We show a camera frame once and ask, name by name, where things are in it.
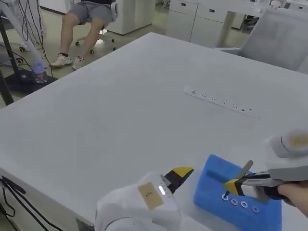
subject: blue sponge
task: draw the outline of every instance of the blue sponge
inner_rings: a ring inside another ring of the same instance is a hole
[[[226,192],[223,183],[234,178],[240,171],[239,166],[210,155],[199,179],[194,203],[243,231],[281,231],[281,201],[261,203],[254,198],[232,194],[228,201],[221,198]],[[233,198],[238,201],[238,205],[231,203]],[[248,208],[243,208],[241,201],[247,202]]]

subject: person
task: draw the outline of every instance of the person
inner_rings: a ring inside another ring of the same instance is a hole
[[[297,207],[308,218],[308,181],[282,184],[278,192],[288,198],[286,203]]]
[[[85,58],[98,40],[100,31],[112,22],[111,3],[112,0],[81,0],[73,5],[63,17],[60,52],[51,67],[60,68],[72,64],[72,68],[77,70],[83,66]],[[73,62],[68,54],[73,42],[73,27],[88,19],[91,21],[90,32],[84,40],[82,53]]]

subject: gray shorts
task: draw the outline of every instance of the gray shorts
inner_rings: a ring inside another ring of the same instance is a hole
[[[72,13],[78,17],[81,23],[85,23],[90,19],[99,18],[107,27],[112,22],[112,12],[110,5],[99,4],[91,1],[81,1],[70,9]]]

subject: chair wheel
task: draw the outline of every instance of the chair wheel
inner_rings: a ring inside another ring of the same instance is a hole
[[[26,49],[24,47],[19,47],[20,52],[25,52]]]
[[[17,58],[16,61],[19,63],[19,64],[22,64],[24,62],[24,60],[22,58]]]

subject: sticker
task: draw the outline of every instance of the sticker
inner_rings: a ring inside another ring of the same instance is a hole
[[[308,134],[300,133],[288,138],[289,145],[293,148],[304,148],[308,145]]]
[[[154,185],[151,182],[139,186],[138,190],[141,196],[143,197],[146,205],[148,206],[149,210],[156,209],[157,207],[164,204],[163,199],[158,194]]]

